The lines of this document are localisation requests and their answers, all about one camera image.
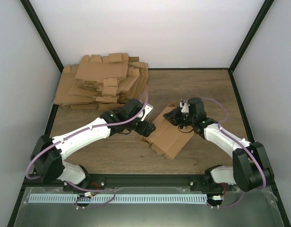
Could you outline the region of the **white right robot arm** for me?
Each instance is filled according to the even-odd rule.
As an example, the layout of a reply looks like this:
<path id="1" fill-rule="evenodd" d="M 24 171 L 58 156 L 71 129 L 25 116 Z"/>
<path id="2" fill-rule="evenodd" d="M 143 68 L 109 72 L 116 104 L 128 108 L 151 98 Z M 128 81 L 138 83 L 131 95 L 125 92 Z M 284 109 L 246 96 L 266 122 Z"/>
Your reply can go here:
<path id="1" fill-rule="evenodd" d="M 232 158 L 232 166 L 217 165 L 205 171 L 207 189 L 214 191 L 221 183 L 227 183 L 248 192 L 258 187 L 264 189 L 274 180 L 264 145 L 239 138 L 225 130 L 220 122 L 207 117 L 201 98 L 182 100 L 178 107 L 163 116 L 179 129 L 192 127 L 195 134 L 215 144 Z"/>

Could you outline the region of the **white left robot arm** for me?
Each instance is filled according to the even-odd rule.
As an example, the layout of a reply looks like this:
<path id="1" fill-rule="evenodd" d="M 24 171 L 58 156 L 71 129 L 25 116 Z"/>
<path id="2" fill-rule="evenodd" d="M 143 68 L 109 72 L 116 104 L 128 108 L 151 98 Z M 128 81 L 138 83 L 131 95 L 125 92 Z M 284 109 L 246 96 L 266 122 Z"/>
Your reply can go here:
<path id="1" fill-rule="evenodd" d="M 35 168 L 36 178 L 44 184 L 60 180 L 86 191 L 91 185 L 90 174 L 82 165 L 71 164 L 66 159 L 93 142 L 125 130 L 148 137 L 156 129 L 152 122 L 145 120 L 153 109 L 148 103 L 130 99 L 122 107 L 108 110 L 72 132 L 55 137 L 42 135 L 30 157 L 29 167 Z"/>

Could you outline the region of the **brown cardboard box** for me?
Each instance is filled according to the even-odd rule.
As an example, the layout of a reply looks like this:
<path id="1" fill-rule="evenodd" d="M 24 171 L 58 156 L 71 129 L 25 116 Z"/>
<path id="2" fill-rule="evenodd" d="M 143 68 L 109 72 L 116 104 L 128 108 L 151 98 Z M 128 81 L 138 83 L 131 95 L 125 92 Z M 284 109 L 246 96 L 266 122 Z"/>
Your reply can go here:
<path id="1" fill-rule="evenodd" d="M 167 159 L 174 159 L 194 135 L 191 126 L 179 129 L 163 117 L 165 113 L 170 112 L 175 107 L 177 107 L 175 102 L 165 107 L 153 120 L 155 131 L 148 137 L 139 137 L 140 144 L 153 149 L 157 154 L 163 155 Z"/>

